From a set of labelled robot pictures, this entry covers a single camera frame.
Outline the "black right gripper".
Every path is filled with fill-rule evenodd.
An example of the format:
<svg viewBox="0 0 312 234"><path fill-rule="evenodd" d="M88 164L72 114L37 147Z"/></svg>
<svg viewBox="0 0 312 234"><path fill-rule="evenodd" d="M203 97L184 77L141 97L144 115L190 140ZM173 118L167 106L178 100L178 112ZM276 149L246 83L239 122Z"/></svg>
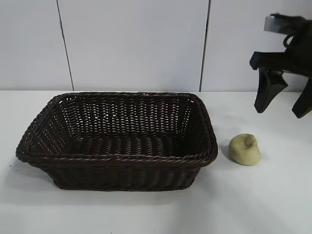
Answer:
<svg viewBox="0 0 312 234"><path fill-rule="evenodd" d="M271 101L288 84L283 73L312 77L312 20L278 13L265 17L264 31L284 34L284 52L257 52L250 59L252 69L259 71L259 85L254 107L263 113ZM302 118L312 110L312 80L309 79L292 112Z"/></svg>

